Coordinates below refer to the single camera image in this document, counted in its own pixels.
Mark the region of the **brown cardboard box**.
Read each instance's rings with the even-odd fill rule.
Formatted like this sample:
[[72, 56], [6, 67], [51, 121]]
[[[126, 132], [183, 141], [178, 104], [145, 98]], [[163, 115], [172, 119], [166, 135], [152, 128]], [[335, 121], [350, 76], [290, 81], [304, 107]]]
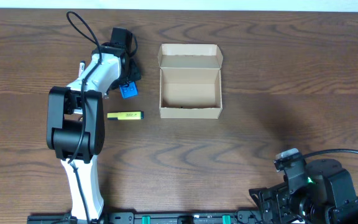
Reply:
[[218, 119], [223, 110], [222, 64], [216, 44], [162, 44], [158, 52], [160, 117]]

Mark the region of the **yellow highlighter pen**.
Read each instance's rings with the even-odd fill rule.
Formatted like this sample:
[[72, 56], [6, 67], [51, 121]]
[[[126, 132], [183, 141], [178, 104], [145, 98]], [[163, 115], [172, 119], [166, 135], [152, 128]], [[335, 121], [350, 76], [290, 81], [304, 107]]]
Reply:
[[143, 118], [143, 111], [120, 111], [107, 114], [107, 119], [110, 120], [142, 120]]

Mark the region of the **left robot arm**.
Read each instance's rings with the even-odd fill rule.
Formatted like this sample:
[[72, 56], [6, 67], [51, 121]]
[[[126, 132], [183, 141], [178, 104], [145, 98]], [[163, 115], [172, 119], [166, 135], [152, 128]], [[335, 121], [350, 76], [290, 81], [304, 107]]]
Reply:
[[103, 98], [110, 90], [139, 79], [135, 51], [103, 44], [81, 64], [78, 78], [48, 94], [47, 146], [67, 174], [72, 208], [78, 223], [98, 222], [104, 200], [98, 183], [98, 155], [105, 138]]

